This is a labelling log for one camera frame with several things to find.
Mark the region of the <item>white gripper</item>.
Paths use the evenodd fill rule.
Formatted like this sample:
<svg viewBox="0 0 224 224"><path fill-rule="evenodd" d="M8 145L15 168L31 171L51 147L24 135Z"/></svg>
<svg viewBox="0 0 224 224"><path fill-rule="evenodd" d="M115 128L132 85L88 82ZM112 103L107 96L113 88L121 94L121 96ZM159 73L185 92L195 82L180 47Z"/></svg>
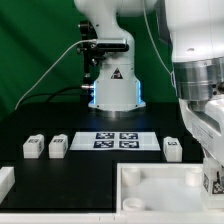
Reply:
<svg viewBox="0 0 224 224"><path fill-rule="evenodd" d="M215 97L196 112L186 100L179 100L184 125L192 136L224 166L224 97Z"/></svg>

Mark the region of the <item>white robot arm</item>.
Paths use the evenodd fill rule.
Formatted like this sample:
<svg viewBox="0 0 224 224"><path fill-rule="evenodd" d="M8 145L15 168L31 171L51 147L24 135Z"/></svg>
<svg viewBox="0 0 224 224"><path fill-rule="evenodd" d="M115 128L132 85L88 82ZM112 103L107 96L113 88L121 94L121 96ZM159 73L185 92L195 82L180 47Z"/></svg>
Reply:
<svg viewBox="0 0 224 224"><path fill-rule="evenodd" d="M109 114L145 105L134 74L134 39L117 16L152 11L158 0L74 0L93 25L95 49L105 58L94 82L91 108ZM187 130L224 165L224 0L163 0L172 43L174 86Z"/></svg>

